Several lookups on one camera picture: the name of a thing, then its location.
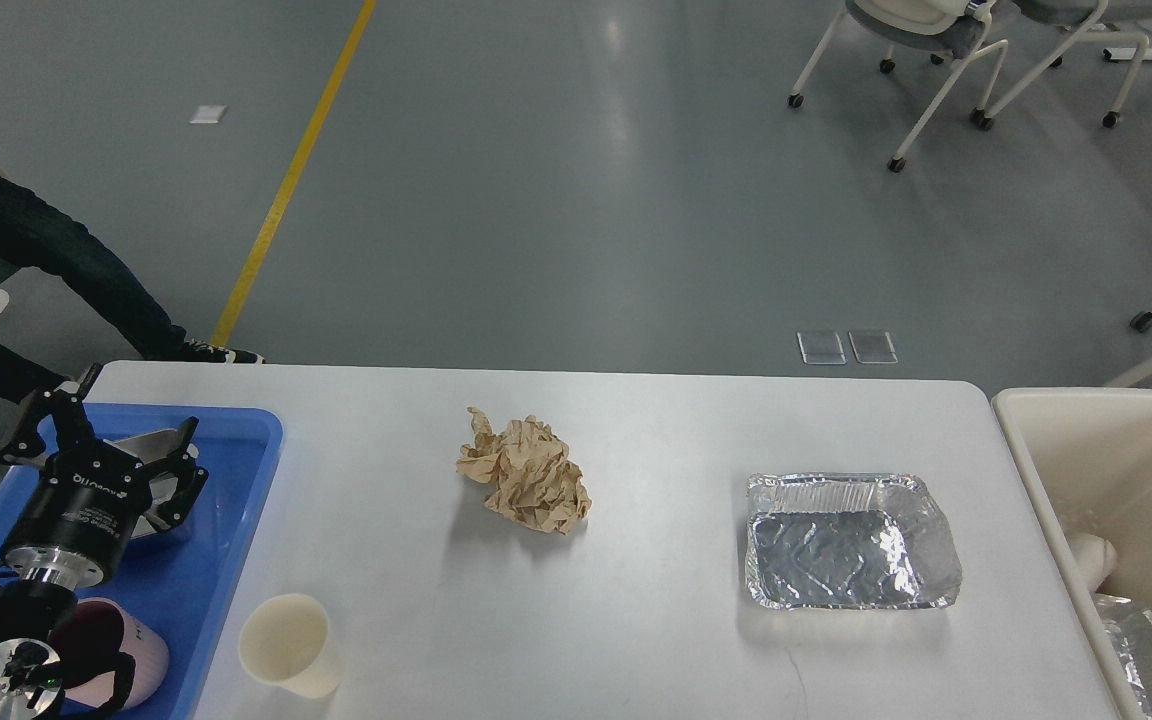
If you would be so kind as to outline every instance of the crumpled brown paper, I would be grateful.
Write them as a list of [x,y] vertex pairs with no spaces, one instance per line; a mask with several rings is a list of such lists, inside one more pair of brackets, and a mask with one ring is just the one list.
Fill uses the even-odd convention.
[[494,434],[488,416],[477,407],[468,411],[473,415],[473,445],[461,446],[456,471],[495,484],[483,505],[544,533],[571,532],[576,521],[589,514],[589,493],[579,482],[579,465],[567,460],[567,442],[535,415],[509,420],[503,433]]

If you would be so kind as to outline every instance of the gray floor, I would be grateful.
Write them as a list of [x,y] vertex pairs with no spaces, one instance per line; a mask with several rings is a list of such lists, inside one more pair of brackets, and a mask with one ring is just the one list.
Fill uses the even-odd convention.
[[[361,0],[0,3],[0,161],[206,338]],[[1075,47],[998,119],[969,68],[776,1],[380,0],[233,341],[279,363],[1101,384],[1152,354],[1152,65]],[[1001,88],[1056,33],[1021,20]],[[214,127],[196,105],[228,104]],[[0,340],[131,357],[23,272]],[[805,366],[882,328],[897,365]],[[0,430],[9,407],[0,404]]]

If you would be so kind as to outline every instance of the pink cup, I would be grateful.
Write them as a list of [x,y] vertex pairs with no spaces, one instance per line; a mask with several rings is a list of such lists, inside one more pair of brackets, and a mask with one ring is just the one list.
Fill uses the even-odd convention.
[[[60,659],[91,660],[122,651],[136,659],[132,694],[123,707],[136,707],[154,694],[168,673],[168,644],[159,634],[104,597],[78,601],[74,615],[51,634],[50,644]],[[114,673],[65,676],[65,697],[89,707],[100,707],[114,696]]]

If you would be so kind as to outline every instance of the chair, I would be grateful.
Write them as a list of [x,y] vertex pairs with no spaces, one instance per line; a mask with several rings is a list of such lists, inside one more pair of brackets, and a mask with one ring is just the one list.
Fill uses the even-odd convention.
[[[1101,120],[1101,124],[1112,128],[1119,123],[1120,111],[1128,99],[1128,92],[1132,90],[1132,83],[1137,73],[1140,71],[1140,63],[1144,54],[1149,50],[1149,36],[1140,31],[1120,31],[1115,23],[1134,22],[1135,20],[1152,18],[1152,0],[1014,0],[1020,7],[1020,13],[1037,23],[1047,26],[1059,26],[1068,32],[1064,39],[1056,45],[1056,48],[1039,60],[1033,68],[1025,73],[1024,77],[1016,82],[1011,90],[1000,97],[992,108],[983,113],[973,113],[972,120],[980,129],[993,127],[993,119],[1006,108],[1007,104],[1016,99],[1021,91],[1029,88],[1029,83],[1041,76],[1043,70],[1055,68],[1061,65],[1062,55],[1076,41],[1128,41],[1135,45],[1132,63],[1128,68],[1128,74],[1123,78],[1123,85],[1119,88],[1114,105]],[[1105,51],[1105,59],[1112,60],[1111,52]]]
[[923,127],[932,119],[932,114],[940,108],[941,101],[954,88],[963,70],[975,60],[979,60],[988,54],[996,53],[998,59],[993,65],[993,73],[990,83],[984,88],[977,109],[984,112],[993,91],[993,83],[998,79],[998,69],[1002,67],[1002,59],[1007,54],[1007,40],[990,41],[984,44],[990,35],[990,26],[993,22],[991,8],[995,0],[846,0],[842,9],[829,22],[829,25],[820,37],[820,41],[814,47],[812,58],[799,74],[799,78],[794,83],[794,90],[788,97],[788,106],[791,109],[803,105],[803,88],[808,77],[812,74],[817,61],[829,44],[831,38],[838,31],[846,15],[851,15],[862,26],[869,29],[886,40],[890,41],[887,53],[882,55],[878,70],[882,74],[892,73],[896,67],[892,60],[892,53],[896,45],[911,47],[911,50],[924,50],[932,53],[933,63],[940,65],[946,56],[954,58],[950,65],[950,77],[946,78],[941,91],[937,92],[927,109],[923,111],[922,118],[914,124],[914,129],[905,136],[905,141],[900,143],[895,154],[887,162],[887,169],[900,173],[905,168],[905,152],[914,145]]

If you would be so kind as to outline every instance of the gray seat cushion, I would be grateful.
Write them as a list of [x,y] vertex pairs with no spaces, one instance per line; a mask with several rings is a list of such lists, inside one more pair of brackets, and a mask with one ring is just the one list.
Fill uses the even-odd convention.
[[926,50],[929,53],[950,53],[955,58],[965,58],[972,51],[975,41],[978,40],[984,29],[979,20],[956,18],[954,24],[940,35],[919,35],[890,26],[890,24],[872,17],[852,0],[847,0],[846,5],[847,13],[850,13],[851,17],[856,18],[856,22],[869,29],[870,32],[886,37],[887,40],[895,41],[897,45],[914,47],[914,50]]
[[[1025,17],[1047,26],[1076,26],[1096,9],[1096,0],[1015,0]],[[1111,0],[1102,23],[1152,18],[1152,0]]]

